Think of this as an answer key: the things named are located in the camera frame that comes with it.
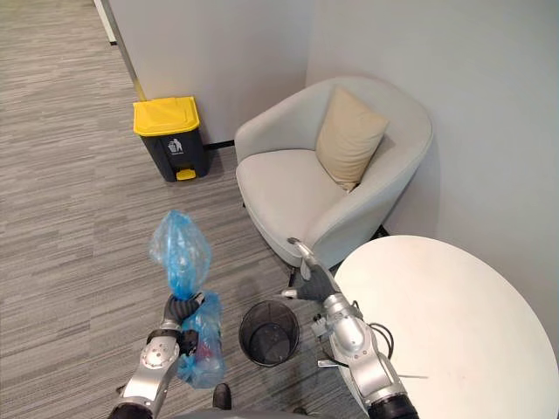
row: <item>blue plastic bag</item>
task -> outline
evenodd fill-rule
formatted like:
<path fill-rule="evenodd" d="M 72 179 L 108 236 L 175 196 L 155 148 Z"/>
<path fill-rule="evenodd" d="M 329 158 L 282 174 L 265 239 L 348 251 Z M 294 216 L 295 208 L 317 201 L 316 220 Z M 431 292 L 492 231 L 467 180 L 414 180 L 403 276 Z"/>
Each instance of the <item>blue plastic bag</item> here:
<path fill-rule="evenodd" d="M 205 300 L 194 313 L 183 322 L 183 330 L 198 332 L 196 352 L 182 355 L 176 375 L 193 388 L 213 388 L 222 382 L 225 363 L 221 354 L 221 304 L 214 292 L 204 291 Z"/>
<path fill-rule="evenodd" d="M 171 210 L 149 242 L 149 255 L 167 271 L 167 282 L 178 299 L 189 299 L 206 279 L 211 247 L 189 216 Z"/>

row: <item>table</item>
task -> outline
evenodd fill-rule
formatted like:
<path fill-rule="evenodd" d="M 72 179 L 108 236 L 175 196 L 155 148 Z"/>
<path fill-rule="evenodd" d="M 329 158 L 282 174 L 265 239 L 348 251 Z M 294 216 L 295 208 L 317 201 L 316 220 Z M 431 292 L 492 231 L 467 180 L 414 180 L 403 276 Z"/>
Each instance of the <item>table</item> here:
<path fill-rule="evenodd" d="M 547 334 L 493 268 L 454 246 L 390 236 L 351 253 L 335 280 L 394 334 L 392 362 L 422 418 L 557 418 Z M 382 338 L 379 347 L 386 353 Z"/>

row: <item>floor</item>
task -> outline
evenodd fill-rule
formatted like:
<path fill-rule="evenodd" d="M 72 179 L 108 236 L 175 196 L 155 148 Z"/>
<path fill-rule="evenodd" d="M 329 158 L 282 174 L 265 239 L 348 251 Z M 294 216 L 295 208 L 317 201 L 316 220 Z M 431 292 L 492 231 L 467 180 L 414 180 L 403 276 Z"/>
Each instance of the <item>floor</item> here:
<path fill-rule="evenodd" d="M 238 347 L 243 313 L 287 268 L 241 207 L 234 149 L 202 179 L 166 184 L 132 133 L 132 83 L 91 0 L 0 3 L 0 416 L 106 418 L 168 296 L 148 240 L 168 210 L 191 215 L 214 254 L 205 287 L 224 306 L 233 404 L 359 417 L 336 370 L 318 370 L 309 322 L 275 368 Z M 173 380 L 161 418 L 210 406 Z"/>

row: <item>pillow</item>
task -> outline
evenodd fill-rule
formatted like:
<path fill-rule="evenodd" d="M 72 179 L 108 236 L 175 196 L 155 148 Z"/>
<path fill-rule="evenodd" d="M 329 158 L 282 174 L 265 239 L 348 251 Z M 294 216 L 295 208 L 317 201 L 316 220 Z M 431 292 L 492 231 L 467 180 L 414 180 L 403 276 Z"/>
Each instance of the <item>pillow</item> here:
<path fill-rule="evenodd" d="M 348 192 L 363 176 L 389 121 L 337 86 L 316 142 L 316 155 L 334 181 Z"/>

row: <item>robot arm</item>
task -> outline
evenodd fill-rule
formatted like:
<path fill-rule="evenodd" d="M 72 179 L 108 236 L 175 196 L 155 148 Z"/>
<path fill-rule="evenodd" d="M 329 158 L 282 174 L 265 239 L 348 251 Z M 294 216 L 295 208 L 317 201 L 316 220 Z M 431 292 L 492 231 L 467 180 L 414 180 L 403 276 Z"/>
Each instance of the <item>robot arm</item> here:
<path fill-rule="evenodd" d="M 335 363 L 340 366 L 348 387 L 371 418 L 418 419 L 390 360 L 378 350 L 373 330 L 362 320 L 358 308 L 340 292 L 330 271 L 299 240 L 290 238 L 311 271 L 311 278 L 300 288 L 289 288 L 282 295 L 289 298 L 319 301 L 326 318 L 313 324 L 321 339 L 329 337 Z"/>
<path fill-rule="evenodd" d="M 181 301 L 171 296 L 165 305 L 163 320 L 148 337 L 141 351 L 140 364 L 121 392 L 109 419 L 155 419 L 159 414 L 167 387 L 178 367 L 182 354 L 196 350 L 197 333 L 181 331 L 181 324 L 204 302 L 199 293 Z"/>

